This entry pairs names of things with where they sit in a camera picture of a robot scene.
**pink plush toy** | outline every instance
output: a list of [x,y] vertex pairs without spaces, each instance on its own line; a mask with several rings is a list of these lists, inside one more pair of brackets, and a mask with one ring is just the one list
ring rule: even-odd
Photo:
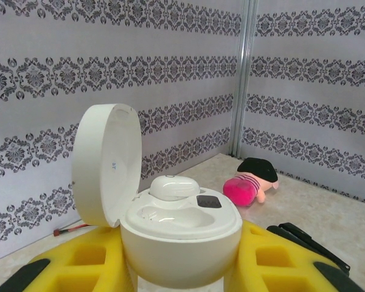
[[248,206],[257,197],[259,203],[265,201],[265,191],[279,187],[279,178],[267,160],[246,158],[238,167],[237,174],[226,181],[223,193],[237,206]]

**black hat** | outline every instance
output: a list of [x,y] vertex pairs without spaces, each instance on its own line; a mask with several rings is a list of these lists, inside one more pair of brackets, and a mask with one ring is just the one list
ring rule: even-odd
[[238,167],[238,172],[249,172],[265,181],[274,183],[279,180],[277,173],[269,161],[259,158],[246,158]]

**metal corner post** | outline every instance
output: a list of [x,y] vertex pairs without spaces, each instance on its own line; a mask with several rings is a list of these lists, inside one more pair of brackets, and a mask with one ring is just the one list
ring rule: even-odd
[[254,38],[258,0],[243,0],[241,37],[238,50],[237,76],[231,119],[229,155],[240,158],[240,144],[243,134],[246,94],[251,65],[252,42]]

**black damask pattern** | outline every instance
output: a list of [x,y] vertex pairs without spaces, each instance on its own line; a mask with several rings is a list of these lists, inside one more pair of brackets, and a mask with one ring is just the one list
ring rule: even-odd
[[365,179],[365,158],[319,144],[243,127],[242,142]]
[[355,7],[337,8],[334,12],[330,9],[323,9],[318,12],[281,12],[257,15],[255,36],[260,37],[298,37],[324,36],[324,35],[348,35],[354,33],[365,34],[365,6],[360,9]]
[[174,0],[4,0],[0,15],[239,36],[241,15]]
[[[230,128],[224,128],[205,134],[191,141],[161,150],[142,158],[142,179],[163,172],[183,161],[216,149],[229,142]],[[42,193],[38,198],[21,201],[17,206],[11,204],[0,211],[0,242],[11,235],[19,235],[25,229],[33,229],[43,221],[51,221],[75,210],[72,185],[54,189],[51,193]]]
[[9,58],[0,62],[0,101],[87,90],[235,76],[237,57]]
[[[232,94],[228,94],[139,111],[142,135],[228,113],[232,110],[232,99]],[[73,151],[77,128],[78,124],[75,124],[38,134],[29,133],[22,138],[5,138],[0,143],[0,178],[7,171],[17,173],[31,166],[38,167],[43,162],[68,158]]]
[[351,108],[248,94],[246,111],[365,135],[365,113]]
[[365,86],[365,61],[252,57],[250,76]]
[[338,194],[340,194],[342,196],[346,196],[346,197],[351,198],[353,200],[361,201],[362,203],[365,203],[365,199],[362,199],[362,198],[360,198],[360,197],[358,197],[356,195],[351,195],[351,194],[349,194],[347,192],[343,192],[343,191],[334,189],[332,187],[325,186],[324,184],[318,184],[317,182],[311,181],[309,179],[301,178],[300,176],[293,175],[293,174],[288,173],[288,172],[283,172],[282,170],[276,169],[276,172],[280,173],[281,175],[285,175],[285,176],[287,176],[289,178],[296,179],[298,181],[302,181],[303,183],[311,184],[311,185],[313,185],[315,187],[320,187],[320,188],[325,189],[325,190],[328,190],[330,192],[338,193]]

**yellow foam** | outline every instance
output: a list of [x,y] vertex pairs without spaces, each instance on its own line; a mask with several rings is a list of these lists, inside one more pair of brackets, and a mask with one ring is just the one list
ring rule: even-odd
[[[120,228],[97,228],[31,262],[51,263],[25,292],[134,292],[123,256]],[[334,263],[244,221],[239,254],[224,276],[224,292],[336,292],[313,266]]]

